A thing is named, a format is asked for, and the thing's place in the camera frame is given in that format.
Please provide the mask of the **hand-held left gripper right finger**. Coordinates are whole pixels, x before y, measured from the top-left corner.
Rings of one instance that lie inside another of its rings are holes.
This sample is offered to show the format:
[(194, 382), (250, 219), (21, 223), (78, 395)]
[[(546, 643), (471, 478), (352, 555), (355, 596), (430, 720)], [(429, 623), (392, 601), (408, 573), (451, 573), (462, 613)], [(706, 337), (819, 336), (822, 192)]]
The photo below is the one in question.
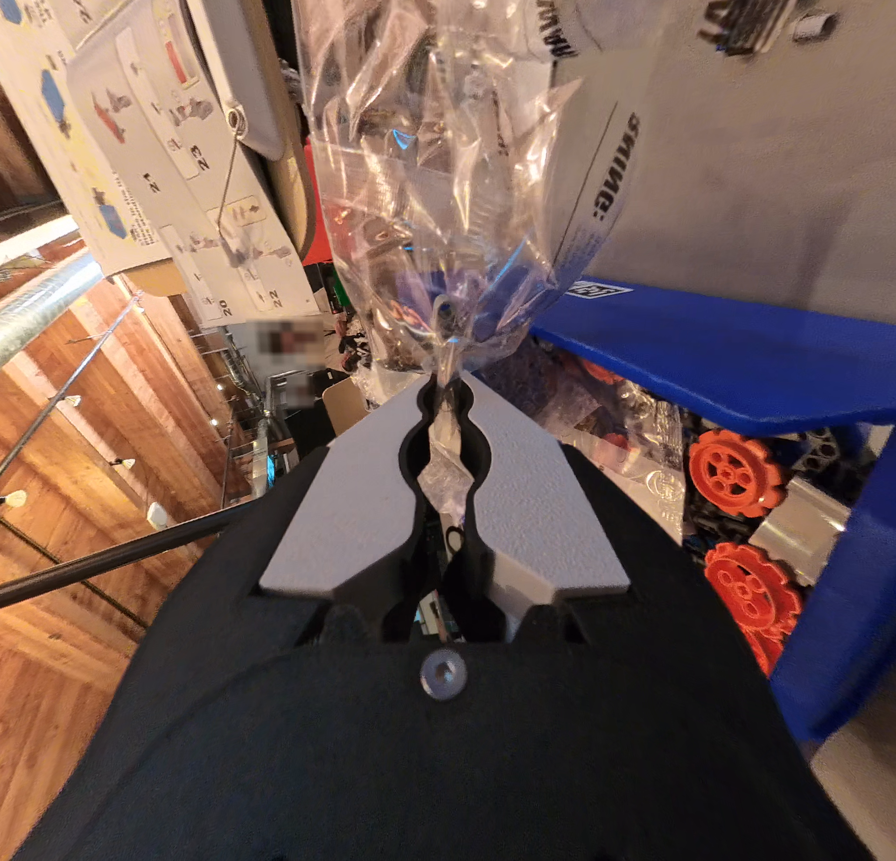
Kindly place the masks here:
[(476, 376), (453, 387), (473, 477), (446, 572), (463, 638), (510, 641), (536, 607), (626, 594), (631, 580), (563, 446)]

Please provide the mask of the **silver ventilation duct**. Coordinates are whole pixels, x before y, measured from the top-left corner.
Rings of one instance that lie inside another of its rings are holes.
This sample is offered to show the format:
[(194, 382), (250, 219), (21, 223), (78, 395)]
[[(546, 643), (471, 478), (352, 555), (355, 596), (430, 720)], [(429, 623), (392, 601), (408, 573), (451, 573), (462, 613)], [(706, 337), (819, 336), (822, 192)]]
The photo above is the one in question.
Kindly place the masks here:
[(100, 264), (85, 251), (5, 296), (1, 303), (1, 367), (103, 279)]

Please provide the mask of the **blue plastic bin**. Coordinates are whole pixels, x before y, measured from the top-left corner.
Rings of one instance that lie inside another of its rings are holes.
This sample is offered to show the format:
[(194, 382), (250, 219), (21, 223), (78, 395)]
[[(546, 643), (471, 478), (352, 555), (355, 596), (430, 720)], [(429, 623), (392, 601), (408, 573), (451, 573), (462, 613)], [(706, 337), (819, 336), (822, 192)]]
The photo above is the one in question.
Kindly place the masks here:
[[(894, 425), (895, 327), (644, 285), (566, 293), (532, 334), (747, 436)], [(894, 666), (890, 434), (770, 684), (791, 733), (822, 743)]]

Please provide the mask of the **black rod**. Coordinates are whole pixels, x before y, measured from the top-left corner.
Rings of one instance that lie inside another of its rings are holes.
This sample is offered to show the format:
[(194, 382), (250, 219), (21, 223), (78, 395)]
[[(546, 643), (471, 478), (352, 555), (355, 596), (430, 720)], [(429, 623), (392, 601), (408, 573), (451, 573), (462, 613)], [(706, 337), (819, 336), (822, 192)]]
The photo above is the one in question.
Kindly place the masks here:
[(253, 509), (261, 498), (218, 510), (152, 535), (116, 545), (71, 562), (53, 564), (50, 568), (22, 576), (1, 587), (1, 608), (6, 609), (56, 590), (88, 581), (94, 576), (111, 573), (118, 568), (139, 563), (155, 555), (180, 549), (225, 530)]

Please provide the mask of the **clear plastic parts bag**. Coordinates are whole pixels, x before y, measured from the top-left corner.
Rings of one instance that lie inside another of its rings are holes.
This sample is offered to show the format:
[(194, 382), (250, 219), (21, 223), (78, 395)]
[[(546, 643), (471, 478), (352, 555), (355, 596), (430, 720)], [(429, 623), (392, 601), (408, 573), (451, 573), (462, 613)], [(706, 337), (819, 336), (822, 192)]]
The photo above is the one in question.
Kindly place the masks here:
[(619, 216), (667, 0), (291, 0), (330, 249), (375, 367), (438, 380), (421, 485), (461, 514), (462, 369), (516, 350)]

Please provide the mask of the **dark printed plastic bag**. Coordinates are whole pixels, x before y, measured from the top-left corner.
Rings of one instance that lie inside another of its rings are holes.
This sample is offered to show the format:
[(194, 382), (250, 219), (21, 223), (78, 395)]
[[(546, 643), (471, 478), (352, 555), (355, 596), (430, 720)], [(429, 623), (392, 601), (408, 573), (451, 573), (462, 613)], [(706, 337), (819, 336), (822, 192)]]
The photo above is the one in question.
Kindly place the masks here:
[(800, 0), (708, 0), (697, 37), (727, 57), (768, 51)]

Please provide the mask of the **grey curved panel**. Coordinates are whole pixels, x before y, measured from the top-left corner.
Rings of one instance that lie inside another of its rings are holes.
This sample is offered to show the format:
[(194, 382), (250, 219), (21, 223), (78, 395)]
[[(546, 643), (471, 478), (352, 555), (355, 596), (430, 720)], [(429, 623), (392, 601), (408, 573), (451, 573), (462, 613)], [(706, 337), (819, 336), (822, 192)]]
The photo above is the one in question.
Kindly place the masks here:
[(762, 521), (749, 543), (812, 587), (845, 531), (851, 510), (810, 482), (793, 477), (785, 499)]

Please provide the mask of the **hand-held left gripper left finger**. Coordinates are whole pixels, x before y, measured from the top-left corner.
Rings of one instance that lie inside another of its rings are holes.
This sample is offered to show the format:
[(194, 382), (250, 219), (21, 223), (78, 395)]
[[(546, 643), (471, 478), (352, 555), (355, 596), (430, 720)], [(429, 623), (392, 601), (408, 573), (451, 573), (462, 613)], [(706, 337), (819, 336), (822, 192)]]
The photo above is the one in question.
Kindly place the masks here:
[(384, 643), (416, 639), (434, 588), (427, 550), (434, 378), (407, 387), (330, 443), (258, 583), (266, 598), (357, 611)]

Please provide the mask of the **instruction booklet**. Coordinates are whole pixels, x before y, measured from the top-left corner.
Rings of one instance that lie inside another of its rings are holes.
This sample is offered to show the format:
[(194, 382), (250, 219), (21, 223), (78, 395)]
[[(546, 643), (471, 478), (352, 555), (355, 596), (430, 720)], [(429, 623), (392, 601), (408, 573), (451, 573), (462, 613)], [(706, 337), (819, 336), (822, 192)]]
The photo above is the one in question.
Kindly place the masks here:
[(318, 313), (185, 0), (2, 0), (2, 89), (104, 273), (170, 260), (204, 326)]

